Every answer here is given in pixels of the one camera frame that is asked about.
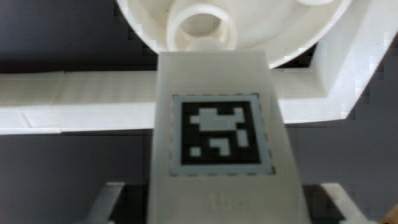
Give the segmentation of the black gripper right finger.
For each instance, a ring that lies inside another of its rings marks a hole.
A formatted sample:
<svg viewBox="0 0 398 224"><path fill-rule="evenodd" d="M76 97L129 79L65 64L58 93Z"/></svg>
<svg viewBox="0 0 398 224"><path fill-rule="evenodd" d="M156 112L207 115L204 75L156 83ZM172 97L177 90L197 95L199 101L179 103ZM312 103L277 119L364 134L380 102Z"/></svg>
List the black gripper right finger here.
<svg viewBox="0 0 398 224"><path fill-rule="evenodd" d="M342 186L337 183L321 183L319 186L342 215L339 224L378 224L364 216Z"/></svg>

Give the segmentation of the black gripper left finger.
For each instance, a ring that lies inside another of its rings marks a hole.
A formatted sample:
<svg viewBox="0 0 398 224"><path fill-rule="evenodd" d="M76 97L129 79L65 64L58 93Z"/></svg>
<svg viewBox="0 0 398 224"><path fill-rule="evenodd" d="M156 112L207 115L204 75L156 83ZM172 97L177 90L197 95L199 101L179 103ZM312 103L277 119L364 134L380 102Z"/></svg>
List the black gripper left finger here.
<svg viewBox="0 0 398 224"><path fill-rule="evenodd" d="M112 213L124 188L122 182L108 182L101 187L92 207L83 219L83 224L115 224Z"/></svg>

